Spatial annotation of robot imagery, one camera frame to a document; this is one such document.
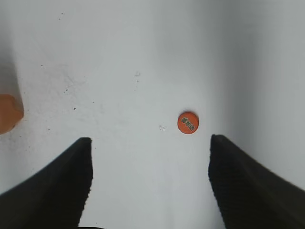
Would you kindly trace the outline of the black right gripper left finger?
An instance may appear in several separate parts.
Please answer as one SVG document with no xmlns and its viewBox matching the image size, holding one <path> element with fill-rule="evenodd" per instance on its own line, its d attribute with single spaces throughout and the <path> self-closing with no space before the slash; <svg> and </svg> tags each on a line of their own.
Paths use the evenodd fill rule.
<svg viewBox="0 0 305 229">
<path fill-rule="evenodd" d="M 77 229 L 93 179 L 92 140 L 79 138 L 0 196 L 2 229 Z"/>
</svg>

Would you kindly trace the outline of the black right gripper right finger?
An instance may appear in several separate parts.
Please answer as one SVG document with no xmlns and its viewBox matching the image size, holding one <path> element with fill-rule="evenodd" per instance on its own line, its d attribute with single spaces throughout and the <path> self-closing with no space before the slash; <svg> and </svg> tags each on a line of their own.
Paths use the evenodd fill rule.
<svg viewBox="0 0 305 229">
<path fill-rule="evenodd" d="M 303 229 L 305 192 L 224 135 L 212 135 L 209 181 L 227 229 Z"/>
</svg>

